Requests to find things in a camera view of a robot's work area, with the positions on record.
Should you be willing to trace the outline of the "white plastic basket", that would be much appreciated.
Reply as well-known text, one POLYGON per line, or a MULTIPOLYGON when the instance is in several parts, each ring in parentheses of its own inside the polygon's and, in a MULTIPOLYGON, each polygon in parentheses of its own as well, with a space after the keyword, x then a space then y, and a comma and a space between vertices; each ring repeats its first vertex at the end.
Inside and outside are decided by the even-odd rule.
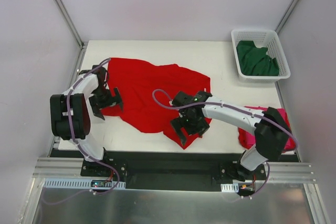
POLYGON ((274 30, 234 29, 231 37, 240 81, 274 83, 290 77, 285 53, 274 30))

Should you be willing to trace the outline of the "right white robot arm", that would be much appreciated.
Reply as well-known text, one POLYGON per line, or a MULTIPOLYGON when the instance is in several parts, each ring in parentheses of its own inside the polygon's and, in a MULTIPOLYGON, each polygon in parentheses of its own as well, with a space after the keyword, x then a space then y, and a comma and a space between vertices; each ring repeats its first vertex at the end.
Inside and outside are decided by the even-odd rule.
POLYGON ((188 136, 203 136, 209 129, 207 119, 231 124, 254 136, 252 147, 227 169, 228 176, 242 182, 264 162, 278 161, 291 137, 286 121, 272 107, 263 111, 235 106, 205 91, 199 91, 194 96, 180 91, 171 105, 179 113, 171 120, 171 126, 182 145, 186 144, 188 136))

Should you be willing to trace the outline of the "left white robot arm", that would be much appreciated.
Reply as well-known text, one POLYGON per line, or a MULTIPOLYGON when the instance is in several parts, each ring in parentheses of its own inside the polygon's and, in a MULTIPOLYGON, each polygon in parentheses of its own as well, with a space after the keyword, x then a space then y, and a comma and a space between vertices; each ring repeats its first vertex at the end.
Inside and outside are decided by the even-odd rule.
POLYGON ((104 159, 104 147, 95 140, 91 131, 92 114, 105 120, 103 109, 119 106, 123 101, 117 87, 107 88, 109 74, 100 65, 93 65, 89 70, 82 70, 74 84, 61 94, 50 97, 51 130, 54 136, 70 141, 88 162, 94 162, 93 170, 99 176, 111 171, 111 163, 104 159))

